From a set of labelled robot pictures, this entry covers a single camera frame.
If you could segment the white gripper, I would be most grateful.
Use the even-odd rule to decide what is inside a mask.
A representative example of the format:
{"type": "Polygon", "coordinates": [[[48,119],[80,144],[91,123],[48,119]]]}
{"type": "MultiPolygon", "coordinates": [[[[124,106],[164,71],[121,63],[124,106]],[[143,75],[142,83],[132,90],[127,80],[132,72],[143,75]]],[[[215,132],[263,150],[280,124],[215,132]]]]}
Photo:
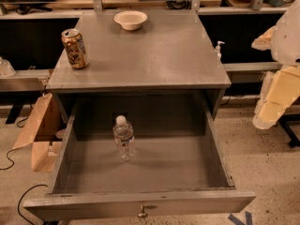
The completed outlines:
{"type": "MultiPolygon", "coordinates": [[[[274,30],[272,26],[255,38],[251,47],[260,51],[270,50],[274,30]]],[[[269,129],[300,97],[300,68],[284,66],[276,73],[267,72],[263,83],[266,90],[256,105],[252,123],[258,129],[269,129]]]]}

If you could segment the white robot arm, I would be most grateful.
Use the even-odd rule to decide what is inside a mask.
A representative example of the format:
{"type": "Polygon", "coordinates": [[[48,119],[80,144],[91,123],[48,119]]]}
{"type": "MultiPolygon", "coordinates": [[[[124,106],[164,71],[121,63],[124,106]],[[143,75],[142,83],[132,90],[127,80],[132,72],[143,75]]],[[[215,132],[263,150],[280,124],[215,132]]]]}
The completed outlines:
{"type": "Polygon", "coordinates": [[[256,128],[269,129],[300,97],[300,0],[295,0],[251,47],[270,50],[282,65],[277,72],[266,73],[252,120],[256,128]]]}

